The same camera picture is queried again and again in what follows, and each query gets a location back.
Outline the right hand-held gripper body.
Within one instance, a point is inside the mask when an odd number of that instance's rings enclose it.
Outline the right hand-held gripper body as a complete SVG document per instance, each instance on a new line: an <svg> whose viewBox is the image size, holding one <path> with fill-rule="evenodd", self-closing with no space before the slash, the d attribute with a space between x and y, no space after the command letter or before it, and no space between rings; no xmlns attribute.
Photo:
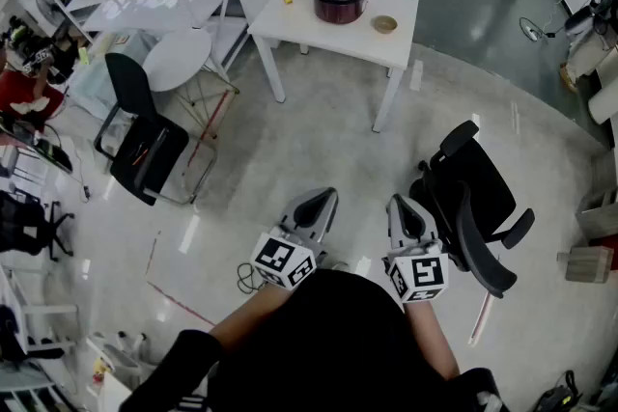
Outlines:
<svg viewBox="0 0 618 412"><path fill-rule="evenodd" d="M431 301L448 288L448 255L440 240L387 254L387 275L402 303Z"/></svg>

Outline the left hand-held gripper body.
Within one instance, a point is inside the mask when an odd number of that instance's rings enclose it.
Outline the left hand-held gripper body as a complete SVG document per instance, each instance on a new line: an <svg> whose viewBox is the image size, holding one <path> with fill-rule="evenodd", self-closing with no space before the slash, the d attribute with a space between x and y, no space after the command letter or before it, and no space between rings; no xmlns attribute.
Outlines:
<svg viewBox="0 0 618 412"><path fill-rule="evenodd" d="M325 257L322 241L326 233L325 229L293 229L279 223L260 235L250 264L265 282L295 289Z"/></svg>

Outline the person's right forearm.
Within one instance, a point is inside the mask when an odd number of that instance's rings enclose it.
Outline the person's right forearm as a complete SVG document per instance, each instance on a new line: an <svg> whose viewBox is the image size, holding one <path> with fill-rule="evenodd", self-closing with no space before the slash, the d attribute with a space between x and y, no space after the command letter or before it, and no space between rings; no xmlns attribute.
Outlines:
<svg viewBox="0 0 618 412"><path fill-rule="evenodd" d="M461 374L458 362L444 336L432 304L428 301L405 304L404 312L428 364L445 380L458 377Z"/></svg>

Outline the person's left forearm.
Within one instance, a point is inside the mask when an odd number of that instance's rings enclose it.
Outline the person's left forearm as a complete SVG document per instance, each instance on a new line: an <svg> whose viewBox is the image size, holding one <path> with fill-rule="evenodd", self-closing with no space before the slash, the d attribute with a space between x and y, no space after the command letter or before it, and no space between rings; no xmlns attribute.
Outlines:
<svg viewBox="0 0 618 412"><path fill-rule="evenodd" d="M267 283L209 331L225 350L239 346L276 312L293 293Z"/></svg>

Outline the person's black shirt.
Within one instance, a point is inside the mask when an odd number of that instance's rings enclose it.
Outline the person's black shirt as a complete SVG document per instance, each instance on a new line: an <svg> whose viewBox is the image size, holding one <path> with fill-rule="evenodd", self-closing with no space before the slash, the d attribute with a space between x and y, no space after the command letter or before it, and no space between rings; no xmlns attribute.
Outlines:
<svg viewBox="0 0 618 412"><path fill-rule="evenodd" d="M509 412L492 373L445 380L378 284L319 269L239 346L182 330L119 412L173 412L206 385L210 412Z"/></svg>

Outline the black cantilever chair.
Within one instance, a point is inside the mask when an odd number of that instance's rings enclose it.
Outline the black cantilever chair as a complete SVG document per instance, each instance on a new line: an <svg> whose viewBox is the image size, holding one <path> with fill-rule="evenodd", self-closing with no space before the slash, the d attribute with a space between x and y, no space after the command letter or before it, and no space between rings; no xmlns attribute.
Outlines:
<svg viewBox="0 0 618 412"><path fill-rule="evenodd" d="M159 200L194 204L216 163L216 147L158 112L148 76L137 62L121 53L108 53L104 60L117 101L94 146L109 160L111 177L148 206ZM132 121L118 150L111 153L103 137L120 111Z"/></svg>

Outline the light wooden box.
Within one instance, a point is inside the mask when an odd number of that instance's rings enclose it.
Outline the light wooden box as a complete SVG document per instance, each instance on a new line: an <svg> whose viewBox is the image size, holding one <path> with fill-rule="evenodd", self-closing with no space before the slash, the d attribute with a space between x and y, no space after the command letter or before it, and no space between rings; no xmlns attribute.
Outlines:
<svg viewBox="0 0 618 412"><path fill-rule="evenodd" d="M557 254L569 282L604 284L609 278L614 251L604 246L573 247Z"/></svg>

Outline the white square table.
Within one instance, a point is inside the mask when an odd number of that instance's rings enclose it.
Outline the white square table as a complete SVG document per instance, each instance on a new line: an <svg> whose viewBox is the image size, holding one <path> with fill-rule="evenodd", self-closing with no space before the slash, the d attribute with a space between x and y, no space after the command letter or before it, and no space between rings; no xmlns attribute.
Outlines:
<svg viewBox="0 0 618 412"><path fill-rule="evenodd" d="M373 131L381 132L390 107L407 70L419 0L369 0L364 13L355 22L336 25L319 19L313 0L269 0L248 27L255 42L269 86L277 102L285 101L284 87L275 64L271 41L286 41L350 56L389 70L388 83ZM390 34L377 32L371 24L377 15L389 15L398 22Z"/></svg>

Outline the white round table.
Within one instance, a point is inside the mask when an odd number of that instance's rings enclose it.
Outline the white round table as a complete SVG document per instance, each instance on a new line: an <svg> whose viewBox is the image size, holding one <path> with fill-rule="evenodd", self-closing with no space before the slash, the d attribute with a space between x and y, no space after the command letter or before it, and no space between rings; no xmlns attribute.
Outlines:
<svg viewBox="0 0 618 412"><path fill-rule="evenodd" d="M216 57L209 31L188 28L165 34L143 69L152 92L171 94L204 135L217 137L223 107L239 89Z"/></svg>

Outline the small wooden bowl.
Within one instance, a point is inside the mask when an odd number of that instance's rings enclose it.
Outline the small wooden bowl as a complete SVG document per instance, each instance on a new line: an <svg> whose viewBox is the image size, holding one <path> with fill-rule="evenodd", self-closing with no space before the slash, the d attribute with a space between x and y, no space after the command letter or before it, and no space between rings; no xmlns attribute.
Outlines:
<svg viewBox="0 0 618 412"><path fill-rule="evenodd" d="M390 34L398 27L397 20L389 15L377 15L372 19L371 24L381 34Z"/></svg>

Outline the black swivel chair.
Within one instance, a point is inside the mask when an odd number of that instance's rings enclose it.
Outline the black swivel chair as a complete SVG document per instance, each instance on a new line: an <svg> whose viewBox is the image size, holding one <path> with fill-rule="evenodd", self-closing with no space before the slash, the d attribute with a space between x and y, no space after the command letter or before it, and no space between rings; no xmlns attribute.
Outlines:
<svg viewBox="0 0 618 412"><path fill-rule="evenodd" d="M57 262L59 259L53 254L57 244L64 254L73 257L73 251L65 247L58 232L63 222L75 215L64 213L56 218L58 201L53 201L46 213L38 200L26 197L21 202L9 192L0 190L0 253L16 251L35 257L47 248L50 259Z"/></svg>

